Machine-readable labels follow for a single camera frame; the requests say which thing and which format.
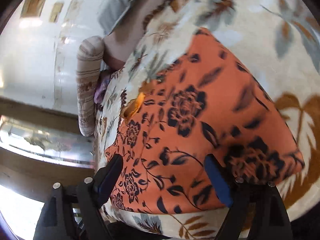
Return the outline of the pink quilted mattress cover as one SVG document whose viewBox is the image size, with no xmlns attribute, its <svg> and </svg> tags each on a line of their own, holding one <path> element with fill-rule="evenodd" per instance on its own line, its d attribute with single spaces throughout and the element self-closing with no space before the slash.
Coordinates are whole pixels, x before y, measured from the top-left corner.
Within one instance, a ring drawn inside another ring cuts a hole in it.
<svg viewBox="0 0 320 240">
<path fill-rule="evenodd" d="M 104 37 L 104 62 L 112 70 L 123 67 L 144 36 L 148 24 L 165 4 L 166 0 L 136 0 L 114 31 Z"/>
</svg>

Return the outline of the floral leaf print blanket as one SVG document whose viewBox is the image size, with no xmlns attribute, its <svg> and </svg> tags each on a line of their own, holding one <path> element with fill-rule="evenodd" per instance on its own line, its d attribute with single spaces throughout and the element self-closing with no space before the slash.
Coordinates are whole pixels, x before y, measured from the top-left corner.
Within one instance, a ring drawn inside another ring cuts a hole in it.
<svg viewBox="0 0 320 240">
<path fill-rule="evenodd" d="M 186 53 L 199 28 L 249 70 L 287 124 L 303 169 L 277 183 L 290 220 L 319 202 L 319 25 L 302 0 L 172 0 L 152 18 L 139 44 L 116 72 L 97 113 L 98 165 L 157 75 Z M 180 239 L 213 239 L 227 208 L 191 213 L 140 213 L 102 207 L 109 220 Z"/>
</svg>

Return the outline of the orange black floral blouse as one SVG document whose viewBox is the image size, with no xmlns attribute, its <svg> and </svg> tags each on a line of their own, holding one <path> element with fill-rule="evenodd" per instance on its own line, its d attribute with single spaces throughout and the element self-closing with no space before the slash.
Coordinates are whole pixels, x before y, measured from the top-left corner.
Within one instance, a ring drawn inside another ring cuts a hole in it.
<svg viewBox="0 0 320 240">
<path fill-rule="evenodd" d="M 140 213 L 191 213 L 221 207 L 204 171 L 213 154 L 227 171 L 254 184 L 279 183 L 304 160 L 272 100 L 249 70 L 206 28 L 161 71 L 115 142 L 123 170 L 111 204 Z"/>
</svg>

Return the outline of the striped bolster pillow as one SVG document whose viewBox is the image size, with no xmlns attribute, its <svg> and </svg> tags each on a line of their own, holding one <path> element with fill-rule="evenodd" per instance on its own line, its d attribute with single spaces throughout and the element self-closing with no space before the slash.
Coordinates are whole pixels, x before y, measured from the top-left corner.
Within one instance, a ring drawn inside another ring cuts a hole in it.
<svg viewBox="0 0 320 240">
<path fill-rule="evenodd" d="M 102 38 L 92 36 L 81 42 L 77 52 L 78 122 L 80 132 L 85 137 L 90 137 L 95 130 L 94 93 L 100 75 L 104 49 Z"/>
</svg>

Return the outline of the beige wall switch plates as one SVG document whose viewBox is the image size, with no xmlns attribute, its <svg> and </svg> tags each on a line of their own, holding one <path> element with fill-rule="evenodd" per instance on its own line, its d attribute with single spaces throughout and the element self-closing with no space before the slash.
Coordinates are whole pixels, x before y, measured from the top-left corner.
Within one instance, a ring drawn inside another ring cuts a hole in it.
<svg viewBox="0 0 320 240">
<path fill-rule="evenodd" d="M 20 18 L 30 18 L 36 17 L 39 18 L 42 14 L 44 4 L 46 0 L 25 0 L 20 14 Z M 63 9 L 64 3 L 61 1 L 55 2 L 52 6 L 49 22 L 56 23 L 60 13 Z"/>
</svg>

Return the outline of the purple cloth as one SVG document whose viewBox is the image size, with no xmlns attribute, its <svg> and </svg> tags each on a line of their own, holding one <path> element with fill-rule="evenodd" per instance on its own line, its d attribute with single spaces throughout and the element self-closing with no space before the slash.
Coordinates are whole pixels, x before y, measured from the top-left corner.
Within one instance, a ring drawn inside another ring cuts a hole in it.
<svg viewBox="0 0 320 240">
<path fill-rule="evenodd" d="M 94 103 L 95 104 L 100 104 L 105 96 L 108 84 L 110 83 L 111 80 L 111 72 L 108 70 L 104 70 L 100 72 L 97 86 L 95 89 L 94 93 Z"/>
</svg>

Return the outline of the ornate glass door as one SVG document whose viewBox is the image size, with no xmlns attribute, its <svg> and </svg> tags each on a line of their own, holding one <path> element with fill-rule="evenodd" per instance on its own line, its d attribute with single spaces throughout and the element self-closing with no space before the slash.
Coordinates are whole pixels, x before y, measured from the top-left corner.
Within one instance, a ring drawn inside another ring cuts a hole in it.
<svg viewBox="0 0 320 240">
<path fill-rule="evenodd" d="M 93 168 L 93 142 L 78 134 L 1 116 L 1 148 L 18 155 L 69 167 Z"/>
</svg>

